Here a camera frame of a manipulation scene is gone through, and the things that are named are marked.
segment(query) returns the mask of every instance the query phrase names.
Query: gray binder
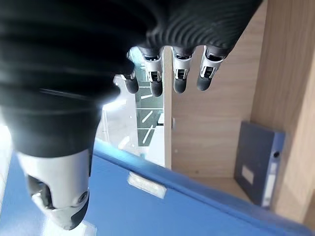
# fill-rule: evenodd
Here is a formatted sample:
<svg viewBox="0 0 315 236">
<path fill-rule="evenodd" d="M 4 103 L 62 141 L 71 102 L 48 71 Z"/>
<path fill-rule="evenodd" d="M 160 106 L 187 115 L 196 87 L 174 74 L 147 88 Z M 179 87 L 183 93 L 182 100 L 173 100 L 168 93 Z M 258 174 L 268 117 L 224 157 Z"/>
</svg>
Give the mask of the gray binder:
<svg viewBox="0 0 315 236">
<path fill-rule="evenodd" d="M 285 134 L 243 121 L 234 178 L 251 201 L 269 208 L 277 180 Z"/>
</svg>

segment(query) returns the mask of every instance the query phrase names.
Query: wooden panel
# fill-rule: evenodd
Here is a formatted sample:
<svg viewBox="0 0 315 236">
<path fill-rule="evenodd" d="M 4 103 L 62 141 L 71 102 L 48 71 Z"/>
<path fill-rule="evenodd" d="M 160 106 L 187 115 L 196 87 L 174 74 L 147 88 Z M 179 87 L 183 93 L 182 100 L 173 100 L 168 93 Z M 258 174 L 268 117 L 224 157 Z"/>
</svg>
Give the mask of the wooden panel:
<svg viewBox="0 0 315 236">
<path fill-rule="evenodd" d="M 287 133 L 273 210 L 303 222 L 315 170 L 315 1 L 271 0 L 253 122 Z"/>
<path fill-rule="evenodd" d="M 233 178 L 194 178 L 196 181 L 213 189 L 228 193 L 250 202 L 250 199 Z"/>
<path fill-rule="evenodd" d="M 211 87 L 196 87 L 202 48 L 196 49 L 183 94 L 173 92 L 172 168 L 191 177 L 232 177 L 241 121 L 249 119 L 267 3 L 252 18 Z"/>
<path fill-rule="evenodd" d="M 313 197 L 306 213 L 304 224 L 310 229 L 315 230 L 315 191 L 313 192 Z"/>
<path fill-rule="evenodd" d="M 164 151 L 165 167 L 172 168 L 172 51 L 170 47 L 165 47 L 163 52 L 164 65 Z"/>
</svg>

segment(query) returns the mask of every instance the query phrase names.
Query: white label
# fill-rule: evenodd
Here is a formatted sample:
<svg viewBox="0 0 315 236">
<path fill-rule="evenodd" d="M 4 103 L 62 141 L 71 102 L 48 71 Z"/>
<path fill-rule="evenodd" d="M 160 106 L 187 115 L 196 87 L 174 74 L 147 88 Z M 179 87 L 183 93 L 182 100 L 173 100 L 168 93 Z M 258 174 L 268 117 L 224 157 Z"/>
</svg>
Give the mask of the white label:
<svg viewBox="0 0 315 236">
<path fill-rule="evenodd" d="M 161 184 L 150 181 L 146 178 L 136 175 L 133 172 L 129 173 L 128 183 L 158 198 L 164 199 L 166 188 Z"/>
<path fill-rule="evenodd" d="M 270 173 L 275 175 L 277 171 L 277 167 L 278 167 L 277 163 L 271 163 Z"/>
<path fill-rule="evenodd" d="M 272 192 L 274 189 L 274 185 L 276 182 L 276 175 L 269 175 L 268 179 L 267 179 L 267 184 L 266 184 L 266 189 L 265 189 L 265 195 L 264 195 L 264 200 L 262 203 L 263 207 L 266 207 L 270 204 L 270 200 L 271 200 L 271 196 L 272 196 Z"/>
<path fill-rule="evenodd" d="M 242 166 L 242 176 L 252 185 L 254 183 L 254 173 L 247 166 Z"/>
</svg>

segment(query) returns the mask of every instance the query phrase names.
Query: black fingertip pad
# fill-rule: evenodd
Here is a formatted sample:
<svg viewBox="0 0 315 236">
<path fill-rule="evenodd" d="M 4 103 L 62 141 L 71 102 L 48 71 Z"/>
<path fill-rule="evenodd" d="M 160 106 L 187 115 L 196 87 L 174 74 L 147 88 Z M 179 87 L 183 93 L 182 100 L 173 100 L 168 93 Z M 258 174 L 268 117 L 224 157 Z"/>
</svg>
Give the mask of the black fingertip pad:
<svg viewBox="0 0 315 236">
<path fill-rule="evenodd" d="M 130 93 L 136 93 L 139 90 L 137 78 L 134 78 L 133 80 L 125 80 L 125 85 Z"/>
<path fill-rule="evenodd" d="M 174 79 L 174 90 L 177 93 L 183 93 L 186 90 L 187 79 Z"/>
<path fill-rule="evenodd" d="M 208 78 L 202 78 L 200 75 L 198 76 L 198 80 L 197 80 L 197 88 L 200 91 L 205 91 L 209 88 L 210 84 L 211 84 L 211 80 L 212 79 L 208 79 Z"/>
<path fill-rule="evenodd" d="M 163 92 L 162 81 L 153 81 L 150 82 L 151 85 L 151 93 L 154 97 L 160 97 Z"/>
</svg>

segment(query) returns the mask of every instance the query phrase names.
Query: blue binder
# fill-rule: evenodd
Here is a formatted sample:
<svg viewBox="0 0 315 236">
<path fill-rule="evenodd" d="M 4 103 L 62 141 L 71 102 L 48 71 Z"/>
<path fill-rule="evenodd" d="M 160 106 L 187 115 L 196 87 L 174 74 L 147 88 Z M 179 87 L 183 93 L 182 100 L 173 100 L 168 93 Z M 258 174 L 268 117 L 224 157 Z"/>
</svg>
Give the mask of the blue binder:
<svg viewBox="0 0 315 236">
<path fill-rule="evenodd" d="M 164 194 L 135 187 L 130 174 L 158 184 Z M 97 140 L 90 191 L 84 220 L 100 236 L 312 235 L 302 225 Z M 13 155 L 0 236 L 42 235 L 45 221 Z"/>
</svg>

